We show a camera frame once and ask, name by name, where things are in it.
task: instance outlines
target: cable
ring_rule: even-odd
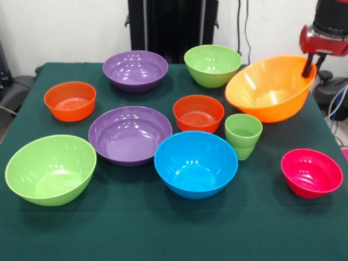
[[[246,26],[248,23],[248,18],[249,18],[249,0],[246,0],[246,17],[245,17],[245,24],[244,24],[244,33],[245,33],[245,39],[246,39],[246,43],[249,46],[249,54],[248,54],[248,63],[250,64],[250,53],[251,53],[251,46],[248,40],[248,36],[246,34]]]
[[[24,86],[24,87],[28,88],[29,90],[31,90],[31,88],[29,86],[27,86],[27,85],[25,85],[23,83],[17,82],[16,80],[13,80],[13,82],[16,83],[16,84],[19,84],[21,86]]]
[[[238,12],[237,12],[237,35],[238,35],[238,53],[240,54],[240,30],[239,30],[239,16],[240,16],[240,7],[241,0],[238,0]]]
[[[340,91],[338,91],[338,92],[336,93],[336,95],[335,95],[335,96],[333,97],[333,99],[331,100],[331,103],[330,103],[330,106],[329,106],[329,109],[328,109],[328,116],[325,118],[325,120],[329,119],[329,118],[339,109],[339,107],[340,107],[341,104],[343,103],[343,100],[344,100],[344,97],[345,97],[347,91],[348,91],[348,85],[345,86],[345,87],[343,87]],[[342,94],[342,97],[341,97],[341,99],[340,99],[338,105],[336,106],[336,108],[335,108],[333,111],[331,111],[331,110],[332,110],[332,105],[333,105],[334,101],[335,101],[336,98],[341,94],[341,92],[343,92],[343,94]]]
[[[341,94],[342,94],[342,93],[340,93],[340,94],[338,95],[337,99],[336,99],[335,108],[337,108],[338,102],[339,102],[339,100],[341,99]],[[333,123],[335,122],[336,114],[337,114],[337,111],[333,114],[333,119],[332,119],[332,122],[331,122],[331,127],[330,127],[330,129],[332,129]]]
[[[335,131],[333,132],[333,135],[336,136],[337,130],[338,130],[338,121],[336,121],[336,129],[335,129]]]
[[[11,113],[11,114],[13,114],[13,115],[17,115],[17,113],[14,112],[13,110],[10,110],[10,109],[8,109],[8,108],[6,108],[6,107],[3,107],[3,106],[1,106],[1,105],[0,105],[0,109],[3,109],[3,110],[5,110],[5,111],[7,111],[7,112],[9,112],[9,113]]]
[[[343,141],[337,136],[335,136],[335,138],[337,139],[337,141],[339,141],[339,143],[340,143],[339,146],[343,147],[344,146]]]

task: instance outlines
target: blue bowl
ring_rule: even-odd
[[[164,140],[154,155],[164,183],[190,200],[211,197],[234,177],[238,159],[222,138],[206,132],[181,132]]]

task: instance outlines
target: green cup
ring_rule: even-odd
[[[233,114],[226,119],[226,139],[234,148],[238,160],[245,160],[250,156],[262,129],[262,123],[248,114]]]

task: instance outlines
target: white wall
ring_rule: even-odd
[[[0,0],[0,40],[14,76],[47,61],[103,62],[130,50],[127,0]]]
[[[237,48],[237,0],[220,0],[215,44]],[[242,0],[244,32],[245,0]],[[300,31],[314,18],[317,0],[250,0],[247,34],[251,61],[301,54]],[[34,74],[47,61],[103,62],[131,48],[127,0],[0,0],[0,39],[14,76]],[[241,51],[247,61],[247,45]],[[348,76],[348,57],[329,57],[323,69]]]
[[[251,44],[251,62],[281,54],[303,55],[299,46],[300,32],[305,24],[312,24],[318,0],[249,0],[247,36]],[[237,0],[220,0],[214,43],[237,49]],[[241,51],[247,63],[247,43],[244,37],[246,0],[241,9]],[[327,57],[322,69],[335,76],[348,76],[347,57]]]

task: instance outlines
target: bowl rim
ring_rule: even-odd
[[[227,147],[229,148],[229,150],[232,152],[232,155],[233,155],[233,158],[234,161],[235,161],[235,168],[233,170],[233,174],[231,175],[230,178],[227,179],[227,181],[225,181],[222,185],[219,185],[219,186],[215,186],[213,189],[209,189],[209,190],[202,190],[202,191],[192,191],[192,190],[187,190],[187,189],[182,189],[182,188],[178,188],[177,186],[173,185],[171,182],[165,180],[162,176],[162,174],[158,171],[157,169],[157,161],[156,161],[156,156],[157,156],[157,152],[158,150],[160,149],[161,146],[163,146],[163,144],[165,144],[166,141],[168,141],[169,139],[172,139],[173,137],[177,137],[177,136],[181,136],[181,135],[187,135],[187,134],[191,134],[191,133],[194,133],[194,134],[198,134],[198,135],[209,135],[209,136],[213,136],[214,139],[218,139],[220,142],[222,142],[223,144],[226,144]],[[179,132],[179,133],[176,133],[172,136],[169,136],[167,139],[165,139],[156,149],[156,152],[154,154],[154,159],[153,159],[153,162],[154,162],[154,167],[158,173],[158,175],[161,177],[161,179],[165,182],[165,183],[168,183],[169,185],[171,185],[172,187],[174,188],[177,188],[181,191],[186,191],[186,192],[193,192],[193,193],[202,193],[202,192],[210,192],[210,191],[214,191],[216,189],[219,189],[219,188],[224,188],[235,176],[235,174],[237,173],[238,171],[238,166],[239,166],[239,162],[238,162],[238,157],[237,157],[237,154],[234,150],[234,148],[226,141],[224,140],[223,138],[215,135],[215,134],[212,134],[212,133],[209,133],[209,132],[201,132],[201,131],[197,131],[197,130],[190,130],[190,131],[187,131],[187,132]]]
[[[265,58],[265,59],[262,59],[260,61],[256,61],[252,64],[249,64],[247,66],[245,66],[242,70],[240,70],[239,72],[236,73],[235,76],[237,76],[238,73],[242,73],[245,69],[249,68],[250,66],[254,65],[254,64],[259,64],[259,63],[262,63],[262,62],[265,62],[267,60],[272,60],[272,59],[275,59],[275,58],[303,58],[304,60],[306,60],[306,57],[304,56],[301,56],[301,55],[279,55],[279,56],[274,56],[274,57],[268,57],[268,58]],[[314,70],[315,72],[315,75],[316,75],[316,66],[314,63],[312,63],[312,70]],[[301,95],[303,92],[305,91],[308,91],[309,92],[309,88],[310,86],[312,86],[313,82],[315,81],[316,77],[314,77],[310,83],[308,84],[308,86],[306,86],[305,88],[301,89],[299,92],[297,92],[295,95],[292,95],[290,98],[286,99],[285,101],[281,102],[281,103],[277,103],[277,104],[274,104],[274,105],[269,105],[269,106],[243,106],[243,105],[239,105],[239,104],[235,104],[235,103],[232,103],[231,100],[227,97],[226,93],[227,93],[227,89],[228,89],[228,86],[230,85],[230,83],[233,81],[233,79],[235,79],[235,77],[233,77],[231,80],[229,80],[229,82],[226,84],[226,88],[225,88],[225,98],[227,100],[227,102],[229,104],[231,104],[232,106],[235,106],[235,107],[238,107],[238,108],[241,108],[241,109],[266,109],[266,108],[271,108],[271,107],[274,107],[274,106],[278,106],[278,105],[281,105],[281,104],[284,104],[284,103],[287,103],[289,101],[291,101],[292,99],[294,99],[295,97]]]
[[[116,57],[116,56],[119,56],[119,55],[122,55],[122,54],[126,54],[126,53],[134,53],[134,52],[140,52],[140,53],[149,53],[149,54],[152,54],[154,56],[156,56],[157,58],[159,58],[160,60],[164,61],[165,62],[165,70],[163,71],[162,75],[160,77],[158,77],[157,79],[155,80],[150,80],[148,82],[143,82],[143,83],[140,83],[140,84],[137,84],[137,83],[123,83],[123,82],[120,82],[118,80],[115,80],[115,79],[112,79],[105,71],[105,65],[106,63],[111,60],[112,58]],[[110,56],[104,63],[103,63],[103,72],[104,72],[104,75],[112,82],[115,82],[115,83],[118,83],[118,84],[121,84],[121,85],[125,85],[125,86],[132,86],[132,87],[137,87],[137,86],[143,86],[143,85],[147,85],[147,84],[151,84],[151,83],[154,83],[158,80],[161,80],[168,72],[168,68],[169,68],[169,65],[168,65],[168,62],[166,59],[164,59],[164,57],[162,55],[159,55],[158,53],[154,53],[154,52],[150,52],[150,51],[146,51],[146,50],[131,50],[131,51],[125,51],[125,52],[121,52],[121,53],[116,53],[112,56]]]
[[[229,70],[229,71],[226,71],[226,72],[202,72],[200,70],[197,70],[197,69],[193,68],[191,65],[189,65],[189,63],[186,60],[187,54],[189,52],[191,52],[192,50],[194,50],[194,49],[202,48],[202,47],[205,47],[205,46],[214,46],[214,47],[217,47],[217,48],[223,48],[223,49],[227,49],[229,51],[232,51],[233,53],[237,54],[237,57],[239,59],[239,66],[236,66],[236,68],[234,68],[232,70]],[[223,45],[198,45],[198,46],[195,46],[195,47],[193,47],[193,48],[191,48],[191,49],[186,51],[186,53],[184,55],[184,61],[185,61],[186,66],[188,66],[192,70],[194,70],[196,72],[199,72],[199,73],[202,73],[202,74],[207,74],[207,75],[223,75],[223,74],[231,73],[231,72],[234,72],[234,71],[238,70],[241,67],[242,63],[243,63],[243,59],[242,59],[242,57],[240,56],[240,54],[238,52],[236,52],[234,49],[228,48],[228,47],[223,46]]]
[[[45,139],[51,139],[51,138],[57,138],[57,137],[70,137],[70,138],[74,138],[74,139],[77,139],[77,140],[80,140],[82,142],[84,142],[85,144],[88,145],[88,147],[94,152],[93,153],[93,160],[94,160],[94,164],[93,164],[93,168],[91,169],[90,173],[83,179],[83,181],[81,181],[80,184],[78,184],[76,187],[74,187],[73,189],[69,190],[69,191],[66,191],[64,193],[61,193],[59,195],[55,195],[55,196],[52,196],[52,197],[32,197],[32,196],[25,196],[23,195],[22,193],[18,193],[9,183],[8,181],[8,168],[9,168],[9,165],[10,163],[14,160],[14,157],[19,154],[23,149],[25,149],[26,147],[30,146],[31,144],[39,141],[39,140],[45,140]],[[23,147],[21,147],[18,151],[16,151],[15,154],[13,154],[13,156],[10,158],[9,162],[7,163],[7,166],[6,166],[6,169],[5,169],[5,181],[6,181],[6,184],[7,186],[10,188],[10,190],[12,190],[15,194],[19,195],[20,197],[23,197],[23,198],[27,198],[29,200],[51,200],[51,199],[54,199],[54,198],[58,198],[58,197],[61,197],[63,195],[66,195],[74,190],[76,190],[77,188],[79,188],[82,184],[84,184],[89,178],[91,178],[91,176],[93,175],[93,172],[95,170],[95,167],[96,167],[96,164],[97,164],[97,153],[96,151],[94,150],[93,146],[88,142],[86,141],[85,139],[82,139],[78,136],[74,136],[74,135],[67,135],[67,134],[57,134],[57,135],[50,135],[50,136],[45,136],[45,137],[42,137],[42,138],[39,138],[39,139],[36,139],[36,140],[33,140],[27,144],[25,144]]]
[[[198,97],[198,96],[204,97],[204,98],[209,98],[209,100],[212,100],[212,101],[214,101],[214,102],[217,102],[217,103],[219,104],[219,107],[222,108],[222,112],[223,112],[223,113],[222,113],[222,116],[221,116],[218,120],[216,120],[214,123],[211,123],[211,124],[209,124],[209,125],[204,125],[204,126],[197,126],[197,125],[189,124],[189,123],[187,123],[187,122],[185,122],[185,121],[182,121],[182,120],[177,116],[177,114],[175,113],[175,107],[177,106],[177,103],[178,103],[179,101],[182,101],[182,100],[184,100],[184,99],[186,99],[186,98],[188,98],[188,97]],[[211,97],[211,96],[202,95],[202,94],[192,94],[192,95],[186,95],[186,96],[184,96],[184,97],[181,97],[180,99],[178,99],[178,100],[174,103],[172,111],[173,111],[173,114],[174,114],[174,117],[175,117],[176,120],[178,120],[179,122],[181,122],[181,123],[183,123],[183,124],[185,124],[185,125],[188,125],[188,126],[190,126],[190,127],[211,127],[211,126],[217,124],[218,122],[221,122],[222,119],[223,119],[223,117],[225,116],[225,108],[223,107],[223,105],[222,105],[221,102],[219,102],[217,99],[215,99],[215,98],[213,98],[213,97]]]
[[[73,108],[73,109],[64,109],[64,110],[61,110],[61,109],[57,109],[56,107],[53,107],[51,106],[50,104],[48,104],[47,102],[47,95],[53,90],[53,89],[57,89],[57,88],[60,88],[62,85],[64,84],[81,84],[85,87],[88,87],[90,90],[92,90],[93,92],[93,97],[90,101],[88,101],[88,103],[80,106],[80,107],[77,107],[77,108]],[[73,81],[70,81],[70,82],[63,82],[63,83],[59,83],[59,84],[56,84],[55,86],[49,88],[44,97],[43,97],[43,101],[45,103],[45,105],[50,109],[50,110],[58,110],[58,111],[74,111],[74,110],[79,110],[79,109],[82,109],[82,108],[85,108],[85,107],[88,107],[90,104],[94,103],[95,99],[96,99],[96,96],[97,96],[97,91],[96,89],[89,83],[86,83],[86,82],[80,82],[80,81],[77,81],[77,80],[73,80]]]
[[[301,185],[298,185],[297,183],[293,182],[293,180],[289,177],[289,175],[285,172],[284,170],[284,167],[283,167],[283,162],[285,161],[285,158],[288,154],[290,153],[293,153],[295,151],[311,151],[311,152],[314,152],[315,154],[320,154],[320,155],[323,155],[325,158],[327,158],[329,161],[331,161],[339,170],[339,173],[340,173],[340,182],[339,184],[334,187],[333,189],[329,189],[329,190],[323,190],[323,191],[319,191],[319,190],[313,190],[313,189],[308,189],[308,188],[304,188],[303,186]],[[329,157],[328,155],[320,152],[320,151],[316,151],[316,150],[313,150],[311,148],[296,148],[294,150],[290,150],[288,151],[283,157],[282,157],[282,160],[281,160],[281,168],[282,168],[282,171],[283,171],[283,174],[285,176],[286,179],[288,179],[293,185],[305,190],[305,191],[308,191],[308,192],[312,192],[312,193],[323,193],[323,194],[328,194],[328,193],[331,193],[331,192],[334,192],[335,190],[337,190],[343,183],[343,172],[342,172],[342,169],[341,167],[338,165],[338,163],[333,160],[331,157]]]
[[[101,118],[102,116],[108,114],[108,113],[111,113],[112,111],[116,111],[116,110],[119,110],[119,109],[124,109],[124,108],[141,108],[141,109],[147,109],[149,111],[155,111],[156,113],[160,114],[163,119],[165,120],[166,123],[168,123],[168,125],[170,126],[170,134],[167,138],[169,138],[170,136],[172,136],[173,134],[173,127],[172,127],[172,124],[170,123],[170,121],[168,120],[168,118],[161,112],[155,110],[155,109],[152,109],[152,108],[149,108],[149,107],[146,107],[146,106],[123,106],[123,107],[118,107],[118,108],[115,108],[115,109],[112,109],[112,110],[108,110],[106,111],[105,113],[103,113],[102,115],[100,115],[99,117],[97,117],[91,124],[91,126],[89,127],[89,130],[88,130],[88,142],[91,144],[91,146],[95,149],[95,151],[100,155],[102,156],[103,158],[105,159],[108,159],[110,161],[116,161],[116,162],[120,162],[120,163],[126,163],[126,164],[129,164],[129,163],[137,163],[137,162],[141,162],[141,161],[144,161],[144,160],[148,160],[148,159],[151,159],[152,157],[149,157],[149,158],[146,158],[146,159],[140,159],[140,160],[132,160],[132,161],[124,161],[124,160],[117,160],[117,159],[113,159],[113,158],[110,158],[106,155],[104,155],[103,153],[101,153],[99,151],[99,149],[97,147],[94,147],[91,143],[91,132],[92,132],[92,127],[93,125],[97,122],[97,120],[99,120],[99,118]]]
[[[253,136],[248,136],[248,137],[240,136],[240,135],[235,134],[234,132],[232,132],[232,131],[227,127],[227,121],[228,121],[228,119],[233,118],[234,116],[238,116],[238,115],[246,115],[246,116],[248,116],[248,117],[254,118],[254,119],[261,125],[261,130],[260,130],[257,134],[255,134],[255,135],[253,135]],[[231,133],[232,135],[237,136],[237,137],[239,137],[239,138],[252,139],[252,138],[255,138],[255,137],[260,136],[260,135],[262,134],[262,131],[263,131],[263,124],[262,124],[262,122],[261,122],[258,118],[256,118],[256,117],[253,116],[253,115],[246,114],[246,113],[235,113],[235,114],[232,114],[232,115],[230,115],[229,117],[227,117],[227,118],[225,119],[225,130],[228,131],[229,133]]]

